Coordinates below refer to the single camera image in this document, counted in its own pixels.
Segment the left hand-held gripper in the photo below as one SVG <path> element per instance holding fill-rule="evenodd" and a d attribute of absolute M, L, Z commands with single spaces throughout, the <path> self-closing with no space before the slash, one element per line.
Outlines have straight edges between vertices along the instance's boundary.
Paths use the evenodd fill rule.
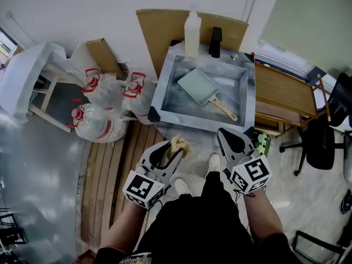
<path fill-rule="evenodd" d="M 141 163 L 156 175 L 156 180 L 130 171 L 123 187 L 129 201 L 149 210 L 171 187 L 170 179 L 183 157 L 183 150 L 174 153 L 165 166 L 158 166 L 170 146 L 170 141 L 162 141 L 145 150 Z"/>

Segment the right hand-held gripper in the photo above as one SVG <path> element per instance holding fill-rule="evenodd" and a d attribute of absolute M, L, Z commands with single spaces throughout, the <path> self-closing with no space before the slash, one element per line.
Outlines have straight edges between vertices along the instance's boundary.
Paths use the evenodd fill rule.
<path fill-rule="evenodd" d="M 234 161 L 234 153 L 249 152 L 231 168 L 229 180 L 234 183 L 236 191 L 248 195 L 267 184 L 272 177 L 268 160 L 265 155 L 254 149 L 246 134 L 234 129 L 219 128 L 217 139 L 223 156 L 229 163 Z"/>

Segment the person's left hand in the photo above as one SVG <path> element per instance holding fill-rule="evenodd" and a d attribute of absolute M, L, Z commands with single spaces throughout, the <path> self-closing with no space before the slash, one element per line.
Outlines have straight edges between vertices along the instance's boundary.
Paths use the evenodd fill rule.
<path fill-rule="evenodd" d="M 149 179 L 156 180 L 156 175 L 152 173 L 144 164 L 138 163 L 135 171 L 141 175 L 148 177 Z"/>

